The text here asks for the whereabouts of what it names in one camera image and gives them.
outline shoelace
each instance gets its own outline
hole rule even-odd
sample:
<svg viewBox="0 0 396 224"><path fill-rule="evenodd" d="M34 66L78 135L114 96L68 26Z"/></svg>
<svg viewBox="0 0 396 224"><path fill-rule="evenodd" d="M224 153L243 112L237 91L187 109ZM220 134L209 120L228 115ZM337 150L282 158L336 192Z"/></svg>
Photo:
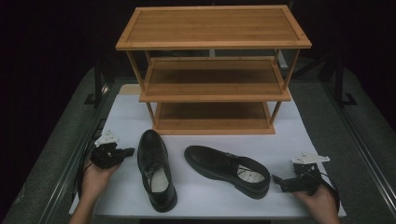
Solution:
<svg viewBox="0 0 396 224"><path fill-rule="evenodd" d="M225 157L220 157L216 163L215 163L215 167L232 167L233 168L233 172L235 174L237 174L237 170L238 170L238 166L239 163L237 162L238 157L235 156L234 154L231 153L226 153Z"/></svg>
<svg viewBox="0 0 396 224"><path fill-rule="evenodd" d="M241 166L238 162L238 156L235 156L234 154L231 153L226 153L225 154L227 160L220 160L219 164L226 164L226 165L231 165L233 167L233 172L238 175L239 178L241 178L244 181L247 181L248 183L259 183L263 181L263 176L260 175L259 173L254 172L253 170Z"/></svg>
<svg viewBox="0 0 396 224"><path fill-rule="evenodd" d="M149 186L152 186L152 177L155 172L163 168L163 155L160 150L152 149L148 152L147 157L148 166L145 168L146 179L149 180Z"/></svg>

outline human hand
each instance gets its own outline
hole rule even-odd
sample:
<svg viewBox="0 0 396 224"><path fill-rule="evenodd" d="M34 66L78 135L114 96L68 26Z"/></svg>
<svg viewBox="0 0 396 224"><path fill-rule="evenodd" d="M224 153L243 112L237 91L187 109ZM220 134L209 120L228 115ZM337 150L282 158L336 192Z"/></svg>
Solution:
<svg viewBox="0 0 396 224"><path fill-rule="evenodd" d="M340 223L337 206L332 193L320 185L314 195L309 196L303 191L292 193L308 207L312 217L320 224Z"/></svg>
<svg viewBox="0 0 396 224"><path fill-rule="evenodd" d="M108 180L120 167L120 164L110 169L101 169L91 163L85 168L82 180L81 200L94 201L105 191Z"/></svg>

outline shoe insole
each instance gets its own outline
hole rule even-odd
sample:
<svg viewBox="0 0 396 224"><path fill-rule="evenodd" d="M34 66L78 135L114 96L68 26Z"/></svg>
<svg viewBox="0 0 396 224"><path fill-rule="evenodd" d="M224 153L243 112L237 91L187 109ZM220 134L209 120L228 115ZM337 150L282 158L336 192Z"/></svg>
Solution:
<svg viewBox="0 0 396 224"><path fill-rule="evenodd" d="M168 188L169 181L168 178L166 178L163 168L155 171L154 174L148 178L148 185L153 193L163 192Z"/></svg>
<svg viewBox="0 0 396 224"><path fill-rule="evenodd" d="M248 183L259 183L260 181L264 180L264 176L248 169L245 166L239 165L238 166L238 176L242 180L245 180Z"/></svg>

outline black background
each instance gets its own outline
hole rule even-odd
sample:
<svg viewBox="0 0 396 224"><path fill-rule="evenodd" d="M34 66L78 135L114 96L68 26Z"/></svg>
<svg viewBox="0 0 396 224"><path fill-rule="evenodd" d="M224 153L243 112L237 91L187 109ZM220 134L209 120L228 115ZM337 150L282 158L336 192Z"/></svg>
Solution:
<svg viewBox="0 0 396 224"><path fill-rule="evenodd" d="M134 7L212 5L213 1L24 1L0 3L0 218L17 196L83 76L98 60L105 79L130 76L115 51ZM219 0L216 5L278 1ZM313 43L305 57L341 46L344 65L396 130L395 1L297 0L293 14Z"/></svg>

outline wooden shelf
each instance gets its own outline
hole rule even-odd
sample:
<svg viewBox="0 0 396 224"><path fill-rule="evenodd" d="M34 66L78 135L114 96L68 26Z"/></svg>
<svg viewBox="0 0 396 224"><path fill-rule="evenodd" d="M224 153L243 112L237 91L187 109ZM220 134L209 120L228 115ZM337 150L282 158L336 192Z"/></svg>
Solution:
<svg viewBox="0 0 396 224"><path fill-rule="evenodd" d="M161 134L268 134L300 49L311 42L287 6L137 7L117 50L125 50ZM274 49L267 57L151 58L150 50ZM295 49L281 76L281 49ZM143 78L133 52L143 50ZM267 102L276 102L272 114ZM150 103L157 103L155 113Z"/></svg>
<svg viewBox="0 0 396 224"><path fill-rule="evenodd" d="M287 6L137 7L119 50L309 49Z"/></svg>
<svg viewBox="0 0 396 224"><path fill-rule="evenodd" d="M290 101L274 57L155 58L141 102Z"/></svg>
<svg viewBox="0 0 396 224"><path fill-rule="evenodd" d="M159 103L153 128L160 134L268 134L266 103Z"/></svg>

